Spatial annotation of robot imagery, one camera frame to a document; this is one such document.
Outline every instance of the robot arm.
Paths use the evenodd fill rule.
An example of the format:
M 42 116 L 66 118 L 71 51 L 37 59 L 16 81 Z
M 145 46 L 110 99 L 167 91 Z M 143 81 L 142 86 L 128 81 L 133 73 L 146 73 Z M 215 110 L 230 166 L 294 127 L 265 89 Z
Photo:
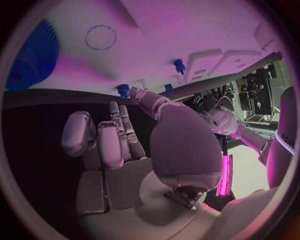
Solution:
M 240 139 L 258 153 L 258 160 L 266 165 L 271 142 L 237 121 L 236 117 L 226 107 L 212 109 L 203 114 L 211 130 L 216 134 L 230 135 Z

